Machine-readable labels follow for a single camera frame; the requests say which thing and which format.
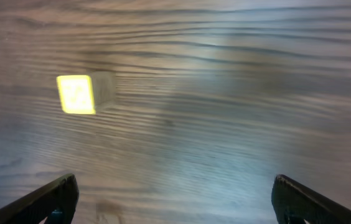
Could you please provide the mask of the yellow green picture block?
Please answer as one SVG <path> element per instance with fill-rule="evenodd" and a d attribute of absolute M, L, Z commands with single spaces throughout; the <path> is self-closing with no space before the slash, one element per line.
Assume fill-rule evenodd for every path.
<path fill-rule="evenodd" d="M 116 75 L 92 72 L 56 78 L 60 104 L 67 114 L 96 114 L 116 101 Z"/>

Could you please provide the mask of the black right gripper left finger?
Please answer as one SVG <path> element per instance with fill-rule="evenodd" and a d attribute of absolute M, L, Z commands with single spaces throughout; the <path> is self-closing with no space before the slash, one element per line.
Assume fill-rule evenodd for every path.
<path fill-rule="evenodd" d="M 74 174 L 65 174 L 0 208 L 0 224 L 71 224 L 79 198 Z"/>

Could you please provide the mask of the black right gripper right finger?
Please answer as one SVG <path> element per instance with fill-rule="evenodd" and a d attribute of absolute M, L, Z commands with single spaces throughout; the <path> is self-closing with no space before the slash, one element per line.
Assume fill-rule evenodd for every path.
<path fill-rule="evenodd" d="M 279 224 L 351 224 L 351 210 L 285 175 L 275 177 L 271 203 Z"/>

